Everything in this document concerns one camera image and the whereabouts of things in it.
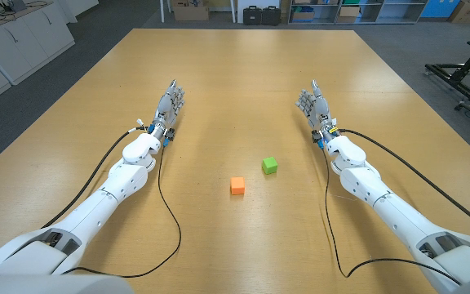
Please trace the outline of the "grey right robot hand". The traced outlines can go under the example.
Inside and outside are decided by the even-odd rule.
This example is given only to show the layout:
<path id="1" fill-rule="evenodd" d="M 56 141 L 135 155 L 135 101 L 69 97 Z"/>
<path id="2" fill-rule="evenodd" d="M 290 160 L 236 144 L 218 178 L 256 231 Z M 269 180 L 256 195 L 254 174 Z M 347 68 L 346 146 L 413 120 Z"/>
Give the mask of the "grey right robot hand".
<path id="1" fill-rule="evenodd" d="M 321 88 L 315 79 L 311 82 L 312 92 L 303 89 L 295 105 L 301 110 L 308 121 L 308 125 L 315 131 L 330 130 L 335 126 L 331 117 L 330 108 Z"/>

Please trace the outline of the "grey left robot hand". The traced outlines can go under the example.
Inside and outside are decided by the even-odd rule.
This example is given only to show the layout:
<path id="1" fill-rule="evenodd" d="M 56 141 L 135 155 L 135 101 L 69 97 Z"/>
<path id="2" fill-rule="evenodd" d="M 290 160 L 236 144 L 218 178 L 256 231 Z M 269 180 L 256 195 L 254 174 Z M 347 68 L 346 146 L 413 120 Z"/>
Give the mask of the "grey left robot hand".
<path id="1" fill-rule="evenodd" d="M 184 103 L 183 88 L 178 87 L 174 79 L 159 100 L 153 122 L 161 124 L 165 129 L 172 128 Z"/>

